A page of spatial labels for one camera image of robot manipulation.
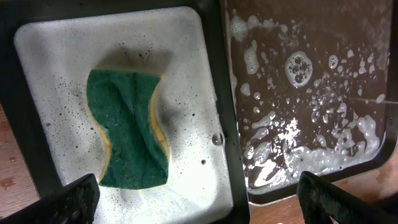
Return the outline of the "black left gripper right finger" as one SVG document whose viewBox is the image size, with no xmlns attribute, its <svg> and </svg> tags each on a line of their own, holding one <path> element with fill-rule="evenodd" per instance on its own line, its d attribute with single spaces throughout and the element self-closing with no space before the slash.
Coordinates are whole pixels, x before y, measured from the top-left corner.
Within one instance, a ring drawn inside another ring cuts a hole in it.
<svg viewBox="0 0 398 224">
<path fill-rule="evenodd" d="M 305 224 L 397 223 L 397 216 L 374 207 L 321 177 L 303 171 L 297 197 Z"/>
</svg>

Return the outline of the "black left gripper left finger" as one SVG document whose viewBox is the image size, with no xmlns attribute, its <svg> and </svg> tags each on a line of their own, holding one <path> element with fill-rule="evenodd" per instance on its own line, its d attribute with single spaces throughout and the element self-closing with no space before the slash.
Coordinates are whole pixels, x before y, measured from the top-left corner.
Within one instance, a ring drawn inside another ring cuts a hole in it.
<svg viewBox="0 0 398 224">
<path fill-rule="evenodd" d="M 1 220 L 1 223 L 89 224 L 100 199 L 94 174 L 86 174 L 32 205 Z"/>
</svg>

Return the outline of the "green yellow sponge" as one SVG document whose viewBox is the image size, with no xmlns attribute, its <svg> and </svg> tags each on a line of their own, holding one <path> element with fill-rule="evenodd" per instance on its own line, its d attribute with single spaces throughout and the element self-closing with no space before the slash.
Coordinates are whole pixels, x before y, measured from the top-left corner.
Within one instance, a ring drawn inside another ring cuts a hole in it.
<svg viewBox="0 0 398 224">
<path fill-rule="evenodd" d="M 106 159 L 98 182 L 129 190 L 164 185 L 169 177 L 169 149 L 155 113 L 160 75 L 93 69 L 86 99 L 103 138 Z"/>
</svg>

